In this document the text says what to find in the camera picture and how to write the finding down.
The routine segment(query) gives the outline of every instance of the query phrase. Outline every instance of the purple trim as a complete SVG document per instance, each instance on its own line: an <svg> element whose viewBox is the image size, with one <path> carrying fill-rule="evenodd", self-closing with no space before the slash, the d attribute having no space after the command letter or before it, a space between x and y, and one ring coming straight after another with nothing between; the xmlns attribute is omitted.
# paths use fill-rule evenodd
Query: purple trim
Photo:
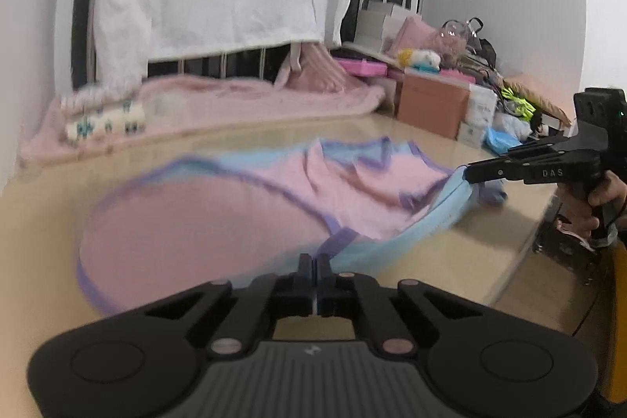
<svg viewBox="0 0 627 418"><path fill-rule="evenodd" d="M119 307L115 307L102 293L96 289L92 281L85 273L85 269L80 262L80 258L76 263L76 280L78 286L83 291L83 294L87 299L106 316L112 316L119 314L122 310Z"/></svg>
<svg viewBox="0 0 627 418"><path fill-rule="evenodd" d="M440 193L447 181L448 177L444 177L441 180L436 181L422 195L411 194L409 192L401 192L398 196L400 206L403 209L407 209L408 211L417 213L422 208L429 205L429 203L434 199L434 195Z"/></svg>
<svg viewBox="0 0 627 418"><path fill-rule="evenodd" d="M434 170L438 170L440 172L444 172L447 176L451 176L453 175L453 171L443 165L439 165L437 163L435 163L434 161L432 161L431 158L429 158L427 155L425 155L420 148L417 146L417 144L415 142L413 142L413 140L410 140L407 142L407 144L410 146L410 151L411 154L414 156L420 156L420 158L422 158L422 161L424 161L429 167L431 167Z"/></svg>
<svg viewBox="0 0 627 418"><path fill-rule="evenodd" d="M503 204L507 200L507 192L501 180L479 183L479 200L484 204Z"/></svg>
<svg viewBox="0 0 627 418"><path fill-rule="evenodd" d="M372 170L384 171L390 168L390 162L392 161L391 155L384 155L381 160L369 158L368 156L359 156L357 162L365 165Z"/></svg>
<svg viewBox="0 0 627 418"><path fill-rule="evenodd" d="M214 174L210 175L226 175L240 179L247 183L251 183L253 185L263 186L268 190L282 194L287 200L293 202L310 215L316 216L325 224L331 234L336 233L341 228L339 222L335 218L333 218L333 216L318 211L317 209L309 206L305 201L300 199L298 196L296 196L294 193L286 188L282 188L281 186L271 183L270 181L260 178L254 174L247 174L246 172L240 170L236 171L225 168L222 165L218 164L215 160L197 158L194 156L184 156L183 158L176 159L175 161L168 163L164 167L153 170L139 178L128 181L117 190L114 190L110 194L106 195L105 198L98 204L98 206L96 206L94 212L98 212L99 210L108 207L114 200L118 199L120 195L126 194L133 190L137 190L141 186L152 184L155 181L158 181L168 172L175 170L177 167L183 167L185 165L198 165L202 168L211 170Z"/></svg>
<svg viewBox="0 0 627 418"><path fill-rule="evenodd" d="M355 241L358 236L359 233L352 230L352 228L344 227L322 243L316 250L313 258L320 255L328 255L332 259Z"/></svg>
<svg viewBox="0 0 627 418"><path fill-rule="evenodd" d="M370 148L381 144L391 143L392 139L388 136L379 137L378 139L368 140L366 142L343 142L341 140L321 139L322 149L325 147L343 147L343 148Z"/></svg>

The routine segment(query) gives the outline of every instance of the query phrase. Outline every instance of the tabletop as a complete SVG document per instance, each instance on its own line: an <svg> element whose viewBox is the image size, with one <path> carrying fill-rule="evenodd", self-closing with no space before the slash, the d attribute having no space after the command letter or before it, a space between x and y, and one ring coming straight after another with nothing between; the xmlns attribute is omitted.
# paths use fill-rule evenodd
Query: tabletop
<svg viewBox="0 0 627 418"><path fill-rule="evenodd" d="M0 416L39 418L26 367L45 340L100 315L74 275L76 241L91 206L109 190L183 153L289 147L317 137L361 142L387 135L415 141L450 168L490 158L487 152L378 115L324 121L264 123L137 146L120 153L44 168L22 169L0 197ZM382 285L415 278L476 302L492 304L534 236L554 187L506 183L504 206L466 214L453 228L420 243L376 275ZM318 321L309 335L344 338L341 321ZM280 338L298 338L300 320L286 320Z"/></svg>

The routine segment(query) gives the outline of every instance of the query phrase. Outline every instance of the white box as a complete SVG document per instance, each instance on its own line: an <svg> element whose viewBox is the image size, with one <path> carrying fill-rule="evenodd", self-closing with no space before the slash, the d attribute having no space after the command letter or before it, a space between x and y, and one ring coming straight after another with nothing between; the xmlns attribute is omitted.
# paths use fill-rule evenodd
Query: white box
<svg viewBox="0 0 627 418"><path fill-rule="evenodd" d="M404 19L393 18L383 13L361 10L357 16L354 41L372 47L378 52L386 52L394 43L404 22Z"/></svg>
<svg viewBox="0 0 627 418"><path fill-rule="evenodd" d="M473 127L490 128L497 108L496 93L480 85L470 84L466 123Z"/></svg>
<svg viewBox="0 0 627 418"><path fill-rule="evenodd" d="M466 123L460 123L460 131L457 133L457 141L472 148L480 148L485 139L485 128L473 127Z"/></svg>
<svg viewBox="0 0 627 418"><path fill-rule="evenodd" d="M554 128L554 130L557 131L564 131L564 124L562 121L548 114L542 114L542 124L547 125L550 128Z"/></svg>
<svg viewBox="0 0 627 418"><path fill-rule="evenodd" d="M394 18L383 13L361 10L357 16L355 33L373 38L394 39L404 23L404 18Z"/></svg>
<svg viewBox="0 0 627 418"><path fill-rule="evenodd" d="M388 42L384 42L381 38L373 38L363 34L355 34L353 43L376 53L384 53L391 45L391 43L388 45Z"/></svg>
<svg viewBox="0 0 627 418"><path fill-rule="evenodd" d="M384 15L389 15L392 18L400 18L402 20L405 20L408 16L420 16L398 4L375 0L368 1L368 11L383 13Z"/></svg>

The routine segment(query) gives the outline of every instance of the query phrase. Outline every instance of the pink towel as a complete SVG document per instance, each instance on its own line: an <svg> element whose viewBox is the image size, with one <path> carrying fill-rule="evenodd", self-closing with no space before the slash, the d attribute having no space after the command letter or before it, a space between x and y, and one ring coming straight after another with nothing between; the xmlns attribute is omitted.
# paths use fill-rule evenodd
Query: pink towel
<svg viewBox="0 0 627 418"><path fill-rule="evenodd" d="M374 111L385 96L382 88L369 87L343 70L339 74L325 66L311 71L314 65L308 59L300 76L287 77L276 86L256 79L215 80L192 76L146 82L139 92L146 113L144 132L87 139L78 147L67 143L67 117L59 100L54 100L40 132L22 144L20 161L52 164L203 130L267 121L362 115Z"/></svg>
<svg viewBox="0 0 627 418"><path fill-rule="evenodd" d="M90 215L81 286L115 313L208 280L274 271L302 251L390 239L424 216L449 172L415 146L408 154L388 139L377 145L381 158L340 163L316 142L244 171L188 158L130 181Z"/></svg>

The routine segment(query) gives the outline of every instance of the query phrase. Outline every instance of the pink blanket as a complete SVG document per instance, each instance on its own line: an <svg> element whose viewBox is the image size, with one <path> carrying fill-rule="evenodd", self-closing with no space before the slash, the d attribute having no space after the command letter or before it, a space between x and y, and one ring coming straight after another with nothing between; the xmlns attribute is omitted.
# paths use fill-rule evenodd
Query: pink blanket
<svg viewBox="0 0 627 418"><path fill-rule="evenodd" d="M355 116L374 111L384 91L349 76L318 43L303 43L302 70L283 69L277 84L258 79L174 76L146 82L138 100L147 127L131 136L65 140L66 116L54 100L40 132L20 148L20 161L60 163L112 153L151 139L266 121Z"/></svg>

